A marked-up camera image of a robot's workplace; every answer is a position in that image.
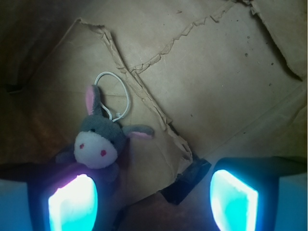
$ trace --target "torn cardboard edge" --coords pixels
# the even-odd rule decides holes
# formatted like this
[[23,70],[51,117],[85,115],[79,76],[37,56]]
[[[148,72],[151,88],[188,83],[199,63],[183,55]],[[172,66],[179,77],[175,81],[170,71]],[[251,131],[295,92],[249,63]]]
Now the torn cardboard edge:
[[86,26],[90,31],[92,31],[100,40],[101,43],[105,44],[112,55],[112,58],[115,62],[117,69],[126,76],[126,83],[133,89],[138,97],[141,98],[142,102],[157,116],[159,120],[160,127],[163,131],[166,131],[167,134],[173,139],[175,145],[184,153],[184,156],[181,158],[183,165],[180,165],[177,171],[177,174],[182,173],[192,161],[192,151],[188,143],[179,135],[177,135],[169,126],[171,119],[168,118],[165,113],[160,109],[154,98],[148,92],[146,86],[140,79],[137,73],[130,73],[111,36],[111,33],[102,25],[92,25],[83,21],[81,18],[77,19],[71,28],[75,24],[82,24]]
[[[213,14],[211,14],[210,17],[216,23],[219,22],[219,19],[223,16],[223,14],[226,13],[234,4],[235,4],[234,0],[228,0],[225,4],[219,7]],[[176,40],[179,40],[182,36],[188,36],[188,34],[190,33],[193,27],[205,25],[206,19],[207,17],[204,17],[204,18],[201,18],[197,21],[190,23],[179,35],[175,36],[157,55],[152,57],[149,61],[147,61],[144,64],[140,64],[140,65],[132,67],[129,70],[129,72],[132,73],[132,75],[136,75],[136,74],[138,75],[144,72],[150,66],[159,62],[163,55],[166,55],[171,51],[174,45],[174,42]]]
[[251,14],[252,15],[258,15],[258,17],[261,19],[262,23],[264,24],[264,26],[266,27],[267,31],[269,32],[270,36],[272,37],[274,43],[276,44],[276,46],[278,47],[280,53],[282,54],[283,58],[286,61],[286,64],[288,66],[288,68],[295,73],[298,77],[300,77],[302,80],[305,79],[307,77],[307,73],[301,73],[299,70],[294,69],[294,67],[292,65],[289,64],[288,60],[287,60],[287,54],[285,53],[282,45],[278,42],[276,42],[275,39],[275,34],[270,30],[270,26],[267,23],[267,21],[264,19],[261,10],[257,4],[256,1],[253,0],[242,0],[243,3],[245,3],[248,6],[251,6],[250,10],[251,10]]

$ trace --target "pink inner ear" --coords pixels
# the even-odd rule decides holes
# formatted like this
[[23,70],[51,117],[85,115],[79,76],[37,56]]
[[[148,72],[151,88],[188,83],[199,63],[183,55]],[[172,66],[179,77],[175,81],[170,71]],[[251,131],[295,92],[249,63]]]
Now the pink inner ear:
[[142,133],[142,132],[137,132],[137,131],[130,132],[128,134],[128,137],[130,137],[130,138],[142,138],[142,139],[147,139],[147,140],[153,138],[153,136],[151,136],[151,135],[148,135],[148,134]]
[[93,87],[89,86],[86,92],[86,106],[87,106],[88,115],[93,114],[93,104],[94,104],[94,91],[93,91]]

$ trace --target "plush toy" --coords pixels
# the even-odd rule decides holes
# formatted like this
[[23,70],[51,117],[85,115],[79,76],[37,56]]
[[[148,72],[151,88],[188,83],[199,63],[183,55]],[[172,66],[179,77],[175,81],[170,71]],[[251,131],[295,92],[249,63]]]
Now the plush toy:
[[86,92],[88,116],[83,120],[74,146],[57,154],[56,163],[77,161],[88,168],[112,172],[113,180],[118,172],[115,163],[123,151],[128,138],[150,139],[154,131],[148,126],[125,126],[103,117],[100,91],[97,85],[88,87]]

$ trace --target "donkey ear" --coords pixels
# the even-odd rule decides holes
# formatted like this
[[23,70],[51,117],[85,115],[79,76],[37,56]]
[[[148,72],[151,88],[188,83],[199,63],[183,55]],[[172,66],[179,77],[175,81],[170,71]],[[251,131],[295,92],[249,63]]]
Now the donkey ear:
[[129,138],[151,139],[153,138],[154,131],[152,128],[144,125],[138,126],[125,126],[122,128],[124,134]]
[[87,88],[86,106],[88,115],[103,115],[101,110],[101,95],[98,86],[92,85]]

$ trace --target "cyan light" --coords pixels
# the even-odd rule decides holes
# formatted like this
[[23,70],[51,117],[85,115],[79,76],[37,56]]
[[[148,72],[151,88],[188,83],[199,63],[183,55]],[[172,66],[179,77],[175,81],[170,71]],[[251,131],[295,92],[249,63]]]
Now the cyan light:
[[210,201],[220,230],[256,229],[258,192],[228,171],[218,170],[213,174]]
[[97,214],[97,190],[85,174],[77,176],[49,199],[51,231],[90,231]]

